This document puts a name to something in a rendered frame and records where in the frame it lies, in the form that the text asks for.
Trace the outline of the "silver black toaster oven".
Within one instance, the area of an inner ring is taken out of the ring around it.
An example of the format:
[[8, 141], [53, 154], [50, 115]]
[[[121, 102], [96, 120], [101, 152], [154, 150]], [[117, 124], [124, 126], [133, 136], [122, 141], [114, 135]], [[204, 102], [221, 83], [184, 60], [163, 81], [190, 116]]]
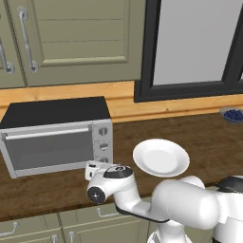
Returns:
[[[11, 103], [0, 121], [0, 130], [85, 122], [92, 124], [94, 159], [91, 161], [100, 161], [101, 158], [107, 157], [111, 163], [113, 161], [113, 124], [104, 97]], [[105, 136], [99, 134], [101, 127], [107, 128]], [[100, 149], [102, 143], [108, 143], [107, 150]]]

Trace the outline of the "glass toaster oven door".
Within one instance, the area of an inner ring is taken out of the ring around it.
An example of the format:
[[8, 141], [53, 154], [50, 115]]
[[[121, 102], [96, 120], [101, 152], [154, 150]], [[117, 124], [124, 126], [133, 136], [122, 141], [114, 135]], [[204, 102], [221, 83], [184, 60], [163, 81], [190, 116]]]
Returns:
[[[90, 132], [22, 140], [2, 140], [4, 131], [58, 130], [90, 127]], [[11, 178], [85, 168], [94, 159], [92, 124], [72, 123], [50, 127], [9, 128], [0, 130], [0, 149]]]

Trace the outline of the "olive base cupboard door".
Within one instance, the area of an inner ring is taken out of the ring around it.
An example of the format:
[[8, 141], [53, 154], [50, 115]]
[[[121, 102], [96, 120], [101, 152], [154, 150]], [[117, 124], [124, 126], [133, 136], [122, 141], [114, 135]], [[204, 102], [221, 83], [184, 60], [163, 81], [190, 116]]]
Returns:
[[140, 227], [138, 223], [123, 223], [98, 228], [64, 228], [64, 233], [66, 243], [70, 243], [69, 232], [75, 232], [75, 243], [146, 243], [148, 228]]
[[[0, 238], [0, 243], [52, 243], [51, 236], [57, 233], [26, 234], [22, 236], [12, 236]], [[63, 239], [57, 234], [57, 243], [64, 243]]]

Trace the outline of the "white round plate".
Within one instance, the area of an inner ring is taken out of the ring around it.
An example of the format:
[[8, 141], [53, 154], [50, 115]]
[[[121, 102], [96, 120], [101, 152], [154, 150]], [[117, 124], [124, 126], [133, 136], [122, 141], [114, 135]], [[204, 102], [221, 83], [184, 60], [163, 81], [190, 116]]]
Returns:
[[163, 139], [144, 140], [137, 144], [133, 160], [142, 171], [160, 178], [179, 176], [190, 164], [188, 153], [180, 145]]

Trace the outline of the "black framed window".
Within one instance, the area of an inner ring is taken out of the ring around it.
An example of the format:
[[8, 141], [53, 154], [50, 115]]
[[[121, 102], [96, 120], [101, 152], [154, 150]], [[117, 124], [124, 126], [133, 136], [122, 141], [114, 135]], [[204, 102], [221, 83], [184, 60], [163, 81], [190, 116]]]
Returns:
[[243, 0], [147, 0], [134, 101], [243, 92]]

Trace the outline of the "olive drawer front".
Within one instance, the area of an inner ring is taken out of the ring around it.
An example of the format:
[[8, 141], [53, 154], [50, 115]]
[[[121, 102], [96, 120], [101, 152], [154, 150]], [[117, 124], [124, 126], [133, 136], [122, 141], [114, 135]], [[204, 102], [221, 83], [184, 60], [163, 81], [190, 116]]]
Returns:
[[78, 226], [98, 228], [100, 226], [113, 226], [123, 223], [138, 223], [140, 227], [144, 227], [145, 229], [147, 229], [149, 226], [148, 221], [132, 215], [118, 214], [117, 216], [109, 218], [100, 218], [97, 213], [98, 207], [102, 208], [102, 213], [104, 215], [117, 213], [114, 203], [65, 211], [59, 213], [62, 226], [66, 229], [71, 229]]
[[0, 238], [36, 234], [60, 228], [57, 214], [37, 215], [0, 222]]

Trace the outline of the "bowl of blueberries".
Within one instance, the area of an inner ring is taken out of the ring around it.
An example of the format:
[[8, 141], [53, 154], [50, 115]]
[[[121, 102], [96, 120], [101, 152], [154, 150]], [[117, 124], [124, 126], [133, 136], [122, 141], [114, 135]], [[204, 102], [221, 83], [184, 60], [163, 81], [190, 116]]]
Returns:
[[225, 106], [219, 109], [219, 113], [224, 118], [224, 120], [228, 123], [232, 124], [240, 124], [243, 123], [243, 109]]

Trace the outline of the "wide olive wall cupboard door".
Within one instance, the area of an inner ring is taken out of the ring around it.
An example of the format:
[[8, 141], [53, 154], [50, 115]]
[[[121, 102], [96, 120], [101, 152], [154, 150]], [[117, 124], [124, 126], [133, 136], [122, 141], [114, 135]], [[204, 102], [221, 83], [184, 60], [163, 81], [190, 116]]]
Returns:
[[[141, 75], [146, 0], [7, 0], [27, 85], [137, 80]], [[17, 8], [25, 22], [29, 70]]]

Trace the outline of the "narrow olive wall cupboard door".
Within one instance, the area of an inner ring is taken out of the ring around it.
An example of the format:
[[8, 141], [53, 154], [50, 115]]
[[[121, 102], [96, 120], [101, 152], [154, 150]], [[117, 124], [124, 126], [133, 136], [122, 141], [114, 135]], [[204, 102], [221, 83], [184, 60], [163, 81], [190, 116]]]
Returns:
[[0, 39], [2, 40], [7, 61], [11, 62], [15, 67], [15, 72], [8, 74], [0, 58], [0, 88], [25, 87], [26, 79], [10, 19], [7, 0], [0, 0]]

